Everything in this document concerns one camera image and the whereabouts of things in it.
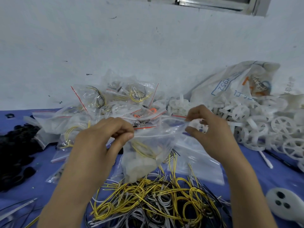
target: person's left hand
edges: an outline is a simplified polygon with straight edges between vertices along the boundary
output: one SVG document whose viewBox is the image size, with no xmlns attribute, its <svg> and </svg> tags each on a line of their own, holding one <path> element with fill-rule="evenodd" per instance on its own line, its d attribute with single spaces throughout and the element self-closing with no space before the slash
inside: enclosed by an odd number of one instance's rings
<svg viewBox="0 0 304 228">
<path fill-rule="evenodd" d="M 102 119 L 96 125 L 81 131 L 59 181 L 79 181 L 94 190 L 107 179 L 121 148 L 134 136 L 134 128 L 121 118 Z M 115 138 L 107 151 L 110 137 Z"/>
</svg>

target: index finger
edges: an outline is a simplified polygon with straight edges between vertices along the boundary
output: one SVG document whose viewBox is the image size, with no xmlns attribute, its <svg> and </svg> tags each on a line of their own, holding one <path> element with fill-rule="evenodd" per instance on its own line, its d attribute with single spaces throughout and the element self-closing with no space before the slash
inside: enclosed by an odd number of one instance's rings
<svg viewBox="0 0 304 228">
<path fill-rule="evenodd" d="M 207 107 L 199 105 L 189 110 L 186 121 L 202 118 L 208 122 L 212 117 L 214 117 L 214 114 Z"/>
<path fill-rule="evenodd" d="M 108 118 L 101 129 L 110 137 L 118 131 L 134 133 L 134 128 L 131 123 L 121 118 Z"/>
</svg>

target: table surface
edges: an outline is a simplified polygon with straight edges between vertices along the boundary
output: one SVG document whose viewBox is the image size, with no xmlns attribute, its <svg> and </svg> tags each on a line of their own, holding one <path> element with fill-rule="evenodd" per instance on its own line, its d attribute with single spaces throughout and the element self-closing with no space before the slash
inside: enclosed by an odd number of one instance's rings
<svg viewBox="0 0 304 228">
<path fill-rule="evenodd" d="M 1 111 L 0 134 L 4 135 L 8 131 L 13 130 L 13 127 L 15 125 L 23 125 L 25 123 L 23 121 L 23 116 L 32 115 L 32 111 L 33 110 Z M 8 113 L 13 113 L 15 117 L 7 119 L 5 117 L 5 114 Z M 304 173 L 297 173 L 289 169 L 281 162 L 265 153 L 266 157 L 268 157 L 268 159 L 272 162 L 274 166 L 273 169 L 270 169 L 265 164 L 258 152 L 249 150 L 243 146 L 240 146 L 240 148 L 244 153 L 245 157 L 250 162 L 250 164 L 253 166 L 253 169 L 256 172 L 264 194 L 266 194 L 271 188 L 282 187 L 295 192 L 302 200 L 304 200 Z M 26 180 L 20 186 L 14 187 L 8 192 L 1 192 L 0 209 L 29 198 L 38 197 L 35 205 L 36 208 L 45 205 L 49 201 L 56 185 L 52 183 L 47 183 L 45 182 L 45 180 L 56 170 L 58 170 L 63 164 L 63 162 L 54 164 L 50 162 L 54 154 L 55 146 L 48 146 L 42 153 L 37 153 L 34 155 L 35 160 L 30 164 L 30 166 L 33 166 L 37 169 L 36 174 Z M 285 155 L 281 157 L 283 157 L 286 161 L 296 165 L 296 162 L 290 159 L 289 157 Z M 229 200 L 230 189 L 227 181 L 227 176 L 224 171 L 223 174 L 225 180 L 224 186 L 212 184 L 206 181 L 203 181 L 202 183 L 204 183 L 215 195 L 222 195 L 223 199 Z M 39 213 L 40 210 L 32 212 L 27 218 L 25 225 L 32 221 L 34 218 L 36 218 Z M 295 222 L 286 221 L 276 216 L 275 219 L 280 228 L 300 227 Z"/>
</svg>

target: person's right arm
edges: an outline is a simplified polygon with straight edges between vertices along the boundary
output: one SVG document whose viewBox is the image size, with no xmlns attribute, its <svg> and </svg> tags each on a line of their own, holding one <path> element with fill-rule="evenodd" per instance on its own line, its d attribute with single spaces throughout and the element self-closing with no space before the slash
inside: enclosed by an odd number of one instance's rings
<svg viewBox="0 0 304 228">
<path fill-rule="evenodd" d="M 207 133 L 190 126 L 186 131 L 226 171 L 231 191 L 233 227 L 277 228 L 256 174 L 241 152 L 226 120 L 214 115 L 204 105 L 189 111 L 186 120 L 193 119 L 204 119 L 203 123 L 208 124 Z"/>
</svg>

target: person's left arm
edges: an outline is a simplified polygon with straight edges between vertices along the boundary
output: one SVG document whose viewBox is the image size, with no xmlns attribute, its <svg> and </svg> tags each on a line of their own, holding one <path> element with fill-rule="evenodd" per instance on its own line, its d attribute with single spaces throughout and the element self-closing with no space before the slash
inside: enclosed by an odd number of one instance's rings
<svg viewBox="0 0 304 228">
<path fill-rule="evenodd" d="M 133 136 L 132 125 L 121 118 L 103 119 L 80 132 L 37 227 L 80 227 L 87 204 L 107 179 L 120 149 Z M 110 137 L 115 141 L 107 151 Z"/>
</svg>

